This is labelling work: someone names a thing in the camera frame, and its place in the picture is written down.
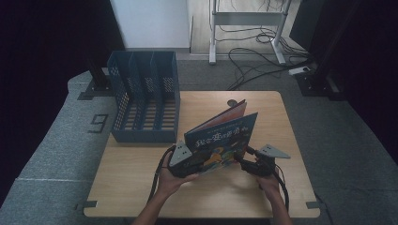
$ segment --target hand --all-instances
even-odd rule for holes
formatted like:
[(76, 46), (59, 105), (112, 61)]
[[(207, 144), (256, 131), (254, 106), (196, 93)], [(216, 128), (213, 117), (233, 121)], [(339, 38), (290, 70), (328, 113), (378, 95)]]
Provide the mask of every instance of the hand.
[(178, 191), (179, 187), (182, 184), (190, 182), (196, 179), (199, 174), (191, 174), (185, 178), (179, 178), (173, 176), (170, 171), (167, 169), (167, 163), (169, 161), (169, 157), (172, 153), (169, 152), (166, 157), (164, 158), (163, 165), (161, 168), (161, 174), (159, 176), (159, 186), (157, 193), (160, 193), (164, 196), (171, 196), (172, 194)]
[[(275, 172), (279, 174), (278, 168), (275, 168)], [(255, 176), (258, 184), (260, 184), (261, 188), (266, 193), (267, 198), (271, 201), (275, 196), (280, 196), (281, 193), (279, 191), (279, 182), (272, 174), (270, 176)]]

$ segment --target metal stand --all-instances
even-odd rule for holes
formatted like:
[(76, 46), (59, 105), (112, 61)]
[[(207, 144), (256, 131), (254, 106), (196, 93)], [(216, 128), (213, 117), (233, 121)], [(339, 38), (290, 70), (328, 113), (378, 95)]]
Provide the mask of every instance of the metal stand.
[(218, 12), (217, 0), (213, 0), (213, 11), (211, 13), (211, 38), (209, 49), (209, 64), (216, 64), (216, 25), (265, 25), (278, 26), (275, 38), (271, 41), (272, 49), (281, 65), (286, 64), (283, 58), (279, 42), (281, 39), (287, 12), (292, 0), (287, 0), (283, 5), (282, 12)]

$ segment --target book cover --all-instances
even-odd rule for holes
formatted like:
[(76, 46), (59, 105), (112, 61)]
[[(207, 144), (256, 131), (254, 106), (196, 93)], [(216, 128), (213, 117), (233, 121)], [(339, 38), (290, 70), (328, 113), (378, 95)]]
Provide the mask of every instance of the book cover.
[(187, 147), (194, 155), (204, 157), (205, 163), (201, 173), (230, 165), (235, 161), (235, 152), (243, 156), (252, 136), (256, 118), (257, 112), (185, 133)]
[(229, 120), (233, 120), (239, 117), (242, 117), (245, 113), (247, 106), (246, 99), (241, 100), (237, 105), (229, 108), (228, 110), (221, 112), (220, 114), (214, 116), (213, 118), (205, 121), (205, 123), (199, 125), (198, 127), (193, 128), (192, 130), (188, 131), (187, 133), (194, 132), (197, 130), (201, 130), (204, 128), (210, 128), (215, 125), (227, 122)]

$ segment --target gray floor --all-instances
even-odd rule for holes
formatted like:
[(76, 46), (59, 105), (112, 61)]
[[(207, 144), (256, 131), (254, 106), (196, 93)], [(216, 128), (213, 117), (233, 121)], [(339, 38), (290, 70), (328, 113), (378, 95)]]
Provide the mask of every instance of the gray floor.
[[(207, 60), (179, 60), (177, 65), (181, 90), (226, 90), (236, 80), (236, 69), (227, 60), (219, 60), (217, 66)], [(77, 100), (89, 82), (88, 72), (69, 81), (64, 107), (15, 180), (0, 210), (0, 224), (125, 224), (122, 218), (83, 215), (82, 204), (115, 116), (112, 97)], [(314, 191), (328, 206), (334, 224), (398, 224), (397, 166), (347, 102), (303, 97), (286, 71), (261, 77), (240, 90), (281, 93)], [(100, 125), (92, 124), (96, 114), (109, 115), (101, 133), (89, 132), (100, 130)], [(325, 206), (320, 217), (295, 223), (330, 224)]]

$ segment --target wire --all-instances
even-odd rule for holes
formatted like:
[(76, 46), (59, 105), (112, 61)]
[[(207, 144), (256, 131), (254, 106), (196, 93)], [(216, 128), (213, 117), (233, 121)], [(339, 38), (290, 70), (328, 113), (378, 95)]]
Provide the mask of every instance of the wire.
[(287, 209), (287, 212), (289, 211), (289, 193), (287, 192), (286, 185), (282, 181), (281, 177), (278, 175), (276, 171), (272, 171), (272, 174), (275, 176), (275, 178), (278, 180), (279, 184), (281, 185), (283, 194), (284, 194), (284, 206)]
[(322, 199), (319, 197), (319, 195), (317, 195), (315, 192), (314, 192), (314, 194), (315, 194), (315, 197), (316, 197), (321, 203), (323, 203), (323, 204), (325, 205), (325, 207), (326, 207), (326, 213), (328, 214), (328, 218), (329, 218), (329, 221), (330, 221), (330, 225), (334, 225), (333, 218), (331, 217), (331, 214), (330, 214), (330, 211), (329, 211), (328, 206), (325, 204), (325, 202), (322, 201)]
[(167, 154), (168, 154), (169, 152), (172, 152), (172, 151), (174, 151), (175, 149), (176, 149), (176, 146), (173, 145), (172, 147), (170, 147), (169, 149), (167, 149), (166, 152), (165, 152), (165, 153), (163, 154), (163, 156), (161, 157), (161, 160), (159, 161), (158, 167), (156, 168), (155, 174), (154, 174), (154, 176), (153, 176), (152, 188), (151, 188), (151, 190), (150, 190), (147, 203), (152, 199), (153, 195), (155, 194), (155, 190), (156, 190), (156, 186), (158, 185), (158, 178), (159, 178), (159, 175), (161, 174), (161, 167), (162, 167), (162, 165), (163, 165), (164, 158), (167, 156)]

